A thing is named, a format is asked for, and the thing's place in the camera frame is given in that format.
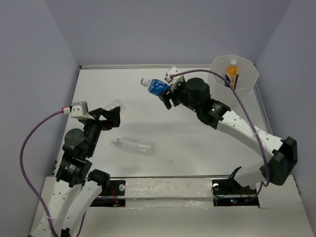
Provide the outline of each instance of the cable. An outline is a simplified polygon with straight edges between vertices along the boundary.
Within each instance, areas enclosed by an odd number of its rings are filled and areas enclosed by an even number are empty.
[[[263,182],[260,183],[260,187],[259,187],[259,189],[258,189],[258,192],[257,192],[257,194],[256,194],[252,199],[250,199],[250,200],[248,200],[248,201],[245,201],[245,202],[242,202],[242,203],[237,203],[236,205],[245,205],[245,204],[247,204],[247,203],[250,203],[251,201],[254,201],[254,200],[258,197],[259,193],[261,192],[262,187],[263,187]]]
[[[218,73],[216,73],[216,72],[213,72],[213,71],[211,71],[211,70],[206,70],[206,69],[194,69],[194,70],[189,70],[189,71],[185,71],[185,72],[182,72],[182,73],[177,73],[177,74],[171,75],[170,78],[173,79],[174,77],[182,76],[182,75],[185,75],[185,74],[188,74],[188,73],[196,73],[196,72],[211,73],[211,74],[213,74],[213,75],[218,76],[221,80],[223,80],[224,82],[226,82],[225,78],[224,78],[222,75],[220,75],[220,74],[218,74]],[[262,153],[262,158],[263,158],[263,161],[264,161],[264,164],[265,164],[264,167],[265,167],[265,170],[266,170],[266,176],[267,176],[266,179],[267,179],[267,182],[266,182],[266,183],[264,183],[264,182],[261,183],[260,188],[259,188],[259,190],[258,190],[258,192],[257,192],[257,195],[255,196],[255,197],[257,197],[257,196],[259,195],[260,191],[261,191],[262,186],[267,187],[267,186],[269,185],[269,183],[270,183],[270,171],[269,171],[269,167],[268,167],[268,161],[267,161],[266,154],[265,154],[265,152],[264,152],[263,145],[262,145],[262,143],[261,143],[260,137],[259,137],[259,135],[258,135],[258,133],[257,133],[257,131],[256,131],[255,125],[254,125],[253,122],[251,121],[251,118],[250,118],[248,112],[246,111],[245,106],[243,105],[241,99],[239,98],[239,96],[237,95],[237,93],[235,92],[235,90],[233,89],[233,87],[232,87],[230,84],[229,84],[229,88],[231,89],[231,91],[233,92],[234,96],[235,96],[236,99],[238,100],[238,102],[239,102],[239,104],[240,104],[240,106],[241,106],[241,108],[242,108],[244,114],[245,114],[246,117],[247,117],[247,120],[248,120],[248,122],[249,122],[249,124],[250,124],[250,127],[251,127],[252,131],[254,132],[254,134],[255,134],[255,136],[256,136],[256,138],[257,138],[257,141],[258,141],[258,144],[259,144],[259,147],[260,147],[260,151],[261,151],[261,153]]]
[[[49,227],[53,233],[53,235],[55,237],[59,237],[57,232],[55,231],[54,229],[54,226],[53,226],[53,222],[51,220],[51,216],[50,216],[50,213],[49,213],[49,210],[48,210],[48,207],[44,201],[44,199],[41,197],[41,195],[39,194],[39,192],[35,189],[35,187],[32,185],[31,181],[29,180],[26,172],[25,172],[25,169],[24,169],[24,164],[23,164],[23,153],[24,153],[24,149],[25,149],[25,146],[29,140],[29,138],[32,136],[32,134],[43,124],[45,123],[47,120],[49,120],[50,118],[58,115],[58,114],[62,114],[64,111],[63,110],[60,110],[58,112],[55,112],[53,114],[51,114],[50,116],[44,118],[41,122],[39,122],[32,130],[31,132],[27,135],[27,137],[25,138],[24,142],[23,142],[23,145],[21,147],[21,151],[20,151],[20,168],[21,168],[21,172],[22,172],[22,175],[26,181],[26,183],[29,185],[29,187],[32,189],[33,193],[37,196],[37,198],[39,199],[39,201],[41,202],[41,204],[43,205],[43,208],[45,210],[45,213],[46,215],[48,216],[48,223],[49,223]],[[81,225],[80,225],[80,229],[79,229],[79,232],[77,234],[77,237],[79,236],[80,232],[81,232],[81,228],[82,228],[82,225],[83,225],[83,221],[84,221],[84,216],[82,217],[82,221],[81,221]]]
[[[83,222],[84,222],[84,218],[85,218],[85,214],[82,216],[80,227],[79,227],[78,234],[76,235],[76,237],[79,237],[79,235],[81,233]]]
[[[223,198],[223,197],[227,196],[227,194],[223,195],[222,197],[215,195],[215,194],[214,194],[214,188],[211,188],[211,192],[212,192],[212,194],[213,194],[215,197],[217,197],[217,198]]]
[[[248,187],[246,188],[246,191],[247,191],[247,193],[248,193],[248,199],[247,199],[247,200],[249,200],[249,199],[250,199],[250,192],[249,192],[249,190],[248,190]]]
[[[242,198],[242,195],[243,195],[243,191],[241,191],[241,195],[240,195],[240,197],[238,198],[238,200]]]

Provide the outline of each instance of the bottle cap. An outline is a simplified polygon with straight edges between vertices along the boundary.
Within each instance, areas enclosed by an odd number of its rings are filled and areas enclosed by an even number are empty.
[[[119,138],[112,140],[112,144],[117,146],[119,144]]]
[[[142,79],[142,80],[140,81],[140,84],[143,85],[143,86],[147,86],[148,83],[149,83],[149,80],[146,80],[146,79]]]

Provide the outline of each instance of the orange bottle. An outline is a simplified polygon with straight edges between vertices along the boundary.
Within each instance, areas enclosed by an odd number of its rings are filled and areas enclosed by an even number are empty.
[[[229,68],[227,68],[225,79],[226,83],[225,86],[229,87],[228,84],[231,85],[231,87],[236,90],[236,85],[239,77],[239,71],[238,67],[236,66],[236,61],[232,61]]]

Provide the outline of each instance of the clear plastic bottle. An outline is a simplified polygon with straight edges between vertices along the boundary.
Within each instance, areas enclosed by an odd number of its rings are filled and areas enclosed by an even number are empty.
[[[113,142],[126,152],[138,153],[145,156],[153,156],[156,146],[153,142],[144,141],[133,137],[121,137]]]
[[[170,87],[167,83],[164,83],[158,79],[146,80],[141,79],[140,84],[147,88],[147,90],[156,96],[160,96],[162,92],[168,90]]]
[[[103,109],[108,111],[108,110],[114,109],[117,106],[120,106],[120,113],[122,113],[122,111],[125,110],[125,106],[123,105],[123,103],[120,99],[116,99],[116,100],[112,101]],[[101,115],[99,120],[106,120],[106,119],[105,119],[105,117],[103,117],[103,115]]]

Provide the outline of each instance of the plastic bottle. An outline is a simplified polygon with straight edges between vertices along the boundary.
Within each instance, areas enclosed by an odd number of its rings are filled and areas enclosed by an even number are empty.
[[[236,66],[236,61],[232,61],[229,68],[227,68],[225,79],[226,83],[225,86],[229,87],[228,83],[231,85],[231,87],[236,90],[237,80],[239,77],[239,71],[238,67]]]
[[[109,103],[103,109],[108,111],[108,110],[114,109],[117,106],[120,106],[120,113],[122,113],[122,111],[125,110],[125,106],[123,105],[123,103],[122,103],[122,101],[120,99],[116,99],[116,100],[112,101],[111,103]],[[100,120],[105,120],[105,117],[103,117],[103,115],[101,115],[99,119]]]
[[[146,80],[142,79],[140,84],[145,86],[153,95],[160,96],[162,92],[168,90],[169,85],[158,79]]]
[[[126,152],[138,153],[145,156],[153,156],[156,146],[153,142],[140,140],[133,137],[121,137],[113,142]]]

